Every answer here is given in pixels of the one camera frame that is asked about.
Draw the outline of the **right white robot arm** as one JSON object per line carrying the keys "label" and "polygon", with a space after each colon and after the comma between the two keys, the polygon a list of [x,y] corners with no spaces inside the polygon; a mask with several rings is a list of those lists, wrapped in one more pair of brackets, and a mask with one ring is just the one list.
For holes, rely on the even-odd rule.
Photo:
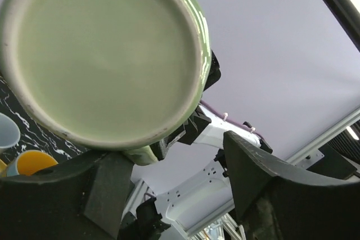
{"label": "right white robot arm", "polygon": [[133,191],[124,211],[119,239],[159,239],[162,232],[174,229],[181,238],[187,237],[185,229],[177,221],[184,210],[203,201],[208,195],[230,187],[223,150],[223,134],[233,131],[249,143],[272,153],[266,140],[255,132],[248,122],[238,124],[228,120],[206,102],[200,101],[193,114],[170,136],[148,147],[149,157],[155,161],[165,159],[170,147],[176,142],[191,145],[205,144],[218,149],[208,165],[179,186],[161,195]]}

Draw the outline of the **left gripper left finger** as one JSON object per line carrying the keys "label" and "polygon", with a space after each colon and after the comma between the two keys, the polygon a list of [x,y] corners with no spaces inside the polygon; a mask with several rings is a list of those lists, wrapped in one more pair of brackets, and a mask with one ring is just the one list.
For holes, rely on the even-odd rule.
{"label": "left gripper left finger", "polygon": [[133,166],[119,152],[88,151],[1,178],[1,239],[117,239]]}

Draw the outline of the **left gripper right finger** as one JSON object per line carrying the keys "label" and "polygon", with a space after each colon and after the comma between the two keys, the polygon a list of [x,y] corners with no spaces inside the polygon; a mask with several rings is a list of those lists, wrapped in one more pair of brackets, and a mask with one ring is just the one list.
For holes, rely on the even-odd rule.
{"label": "left gripper right finger", "polygon": [[223,148],[247,239],[359,238],[359,183],[288,164],[232,131]]}

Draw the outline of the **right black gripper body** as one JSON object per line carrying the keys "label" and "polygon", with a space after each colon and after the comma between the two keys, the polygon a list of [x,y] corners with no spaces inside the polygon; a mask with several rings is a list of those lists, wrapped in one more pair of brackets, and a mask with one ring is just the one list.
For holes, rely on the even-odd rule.
{"label": "right black gripper body", "polygon": [[[211,67],[209,76],[207,78],[204,90],[210,88],[221,78],[220,65],[214,52],[211,52]],[[207,117],[200,104],[197,105],[196,110],[191,116],[178,127],[171,135],[165,137],[159,142],[153,144],[153,153],[155,157],[161,161],[165,159],[169,149],[175,143],[183,143],[191,145],[211,123],[210,117]]]}

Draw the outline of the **beige mug blue inside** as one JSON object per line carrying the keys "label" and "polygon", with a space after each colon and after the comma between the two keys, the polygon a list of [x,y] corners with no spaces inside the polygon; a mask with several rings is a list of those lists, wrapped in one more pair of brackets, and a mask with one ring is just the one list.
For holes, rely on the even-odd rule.
{"label": "beige mug blue inside", "polygon": [[17,158],[10,162],[2,172],[2,176],[29,176],[57,164],[58,162],[47,153],[39,150],[28,150],[22,152]]}

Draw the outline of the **white footed mug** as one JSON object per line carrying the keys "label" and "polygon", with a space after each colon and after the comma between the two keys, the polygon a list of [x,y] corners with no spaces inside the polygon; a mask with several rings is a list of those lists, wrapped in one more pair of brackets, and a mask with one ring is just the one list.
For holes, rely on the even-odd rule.
{"label": "white footed mug", "polygon": [[1,153],[18,144],[21,137],[17,124],[7,115],[1,113],[0,149]]}

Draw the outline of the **light green mug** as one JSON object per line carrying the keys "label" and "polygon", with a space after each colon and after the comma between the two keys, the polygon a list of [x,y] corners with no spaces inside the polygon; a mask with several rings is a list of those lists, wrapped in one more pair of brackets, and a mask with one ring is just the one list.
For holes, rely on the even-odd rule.
{"label": "light green mug", "polygon": [[1,73],[60,137],[146,166],[195,111],[212,51],[197,0],[3,0]]}

